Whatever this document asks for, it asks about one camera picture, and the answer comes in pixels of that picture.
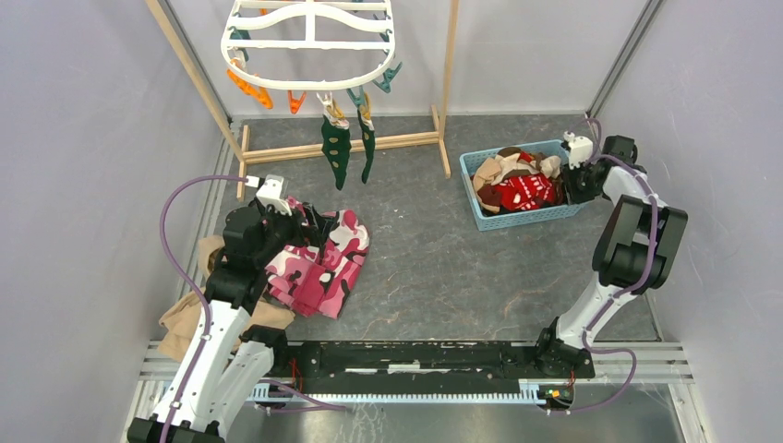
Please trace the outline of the green sock with yellow cuff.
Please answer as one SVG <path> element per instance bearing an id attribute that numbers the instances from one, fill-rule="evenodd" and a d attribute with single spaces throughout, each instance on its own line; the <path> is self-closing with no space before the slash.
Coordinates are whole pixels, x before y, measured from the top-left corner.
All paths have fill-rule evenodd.
<path id="1" fill-rule="evenodd" d="M 323 114 L 320 133 L 322 137 L 321 152 L 327 159 L 334 185 L 342 190 L 347 176 L 347 166 L 350 159 L 351 136 L 350 124 L 344 113 L 333 101 L 334 117 Z"/>

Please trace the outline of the white clothespin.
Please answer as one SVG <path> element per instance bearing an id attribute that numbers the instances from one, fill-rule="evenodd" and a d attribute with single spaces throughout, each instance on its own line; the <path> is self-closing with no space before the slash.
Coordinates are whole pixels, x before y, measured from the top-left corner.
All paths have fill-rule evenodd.
<path id="1" fill-rule="evenodd" d="M 317 91 L 316 96 L 322 105 L 325 115 L 334 117 L 333 97 L 330 91 Z"/>

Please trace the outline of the white clip hanger frame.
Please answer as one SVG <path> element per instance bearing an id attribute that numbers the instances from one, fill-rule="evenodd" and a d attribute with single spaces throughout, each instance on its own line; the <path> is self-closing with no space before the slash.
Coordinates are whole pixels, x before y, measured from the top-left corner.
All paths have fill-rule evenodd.
<path id="1" fill-rule="evenodd" d="M 300 40 L 258 40 L 252 30 L 264 30 L 291 18 L 305 19 L 305 36 Z M 317 38 L 316 19 L 327 18 L 350 29 L 378 34 L 376 41 L 324 41 Z M 382 62 L 369 72 L 341 80 L 277 80 L 249 74 L 244 69 L 246 51 L 257 50 L 319 50 L 319 51 L 381 51 Z M 378 79 L 392 66 L 396 41 L 392 3 L 353 1 L 236 1 L 226 21 L 221 39 L 223 59 L 247 83 L 272 90 L 345 90 Z"/>

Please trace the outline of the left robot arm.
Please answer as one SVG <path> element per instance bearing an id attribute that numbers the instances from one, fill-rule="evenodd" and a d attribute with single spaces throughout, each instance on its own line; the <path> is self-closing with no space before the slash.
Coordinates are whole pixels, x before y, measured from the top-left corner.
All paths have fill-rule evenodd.
<path id="1" fill-rule="evenodd" d="M 132 420 L 128 441 L 225 440 L 251 390 L 290 364 L 282 330 L 249 324 L 265 268 L 288 245 L 324 245 L 326 225 L 313 210 L 278 212 L 259 203 L 228 214 L 193 340 L 151 416 Z"/>

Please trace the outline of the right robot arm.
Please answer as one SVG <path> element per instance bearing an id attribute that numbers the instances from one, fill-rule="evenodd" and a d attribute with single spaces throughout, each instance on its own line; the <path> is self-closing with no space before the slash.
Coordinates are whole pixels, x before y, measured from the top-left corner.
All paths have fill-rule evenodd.
<path id="1" fill-rule="evenodd" d="M 571 203 L 603 197 L 613 211 L 600 235 L 594 275 L 574 305 L 543 329 L 533 362 L 546 377 L 564 377 L 589 365 L 596 335 L 620 309 L 668 279 L 688 222 L 684 210 L 664 202 L 637 164 L 632 138 L 609 136 L 600 148 L 586 138 L 564 136 L 569 163 L 562 167 Z"/>

